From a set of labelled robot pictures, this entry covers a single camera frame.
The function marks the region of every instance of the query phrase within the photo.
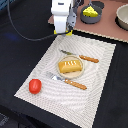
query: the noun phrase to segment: striped placemat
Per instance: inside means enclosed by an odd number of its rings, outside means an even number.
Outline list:
[[[115,46],[77,35],[57,36],[15,96],[82,128],[91,128]],[[99,63],[83,60],[83,75],[73,79],[86,85],[87,90],[46,77],[47,71],[59,76],[56,70],[57,62],[66,56],[59,49],[99,59]],[[37,95],[31,94],[28,89],[29,81],[34,78],[43,83],[42,90]]]

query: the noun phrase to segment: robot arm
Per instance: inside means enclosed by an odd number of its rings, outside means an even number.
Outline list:
[[[51,12],[56,33],[65,33],[69,28],[73,29],[76,23],[76,9],[78,8],[75,5],[75,0],[52,0]]]

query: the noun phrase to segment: knife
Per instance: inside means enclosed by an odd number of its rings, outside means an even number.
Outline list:
[[[74,54],[74,53],[71,53],[71,52],[67,52],[67,51],[64,51],[64,50],[60,50],[61,52],[67,54],[67,55],[77,55],[77,54]],[[87,61],[91,61],[91,62],[94,62],[94,63],[98,63],[99,60],[98,59],[94,59],[94,58],[90,58],[90,57],[87,57],[87,56],[83,56],[83,55],[78,55],[81,59],[83,60],[87,60]]]
[[[51,73],[51,72],[47,72],[47,73],[46,73],[46,76],[49,77],[49,78],[51,78],[51,79],[53,79],[53,80],[61,80],[61,81],[64,81],[64,82],[67,83],[67,84],[73,85],[73,86],[75,86],[75,87],[77,87],[77,88],[80,88],[80,89],[83,89],[83,90],[87,89],[87,87],[86,87],[85,85],[82,85],[82,84],[73,82],[73,81],[68,80],[68,79],[60,78],[60,77],[54,75],[54,74]]]

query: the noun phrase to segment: black table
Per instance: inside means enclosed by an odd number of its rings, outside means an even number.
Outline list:
[[[48,24],[51,7],[51,0],[20,0],[11,8],[13,22],[18,31],[28,38],[51,35],[54,31],[54,26]],[[77,31],[73,34],[117,45],[93,128],[127,128],[128,44]],[[38,42],[25,40],[11,26],[7,12],[0,14],[0,105],[33,117],[53,128],[79,128],[14,97],[54,39],[52,37]]]

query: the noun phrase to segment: knife handle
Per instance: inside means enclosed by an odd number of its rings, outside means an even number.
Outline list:
[[[77,88],[83,89],[83,90],[87,89],[87,87],[86,87],[85,85],[82,85],[82,84],[73,82],[73,81],[68,80],[68,79],[65,79],[64,82],[67,83],[67,84],[73,85],[73,86],[75,86],[75,87],[77,87]]]
[[[98,63],[99,62],[98,59],[90,58],[90,57],[87,57],[87,56],[79,55],[79,57],[81,59],[83,59],[83,60],[88,60],[88,61],[91,61],[91,62],[94,62],[94,63]]]

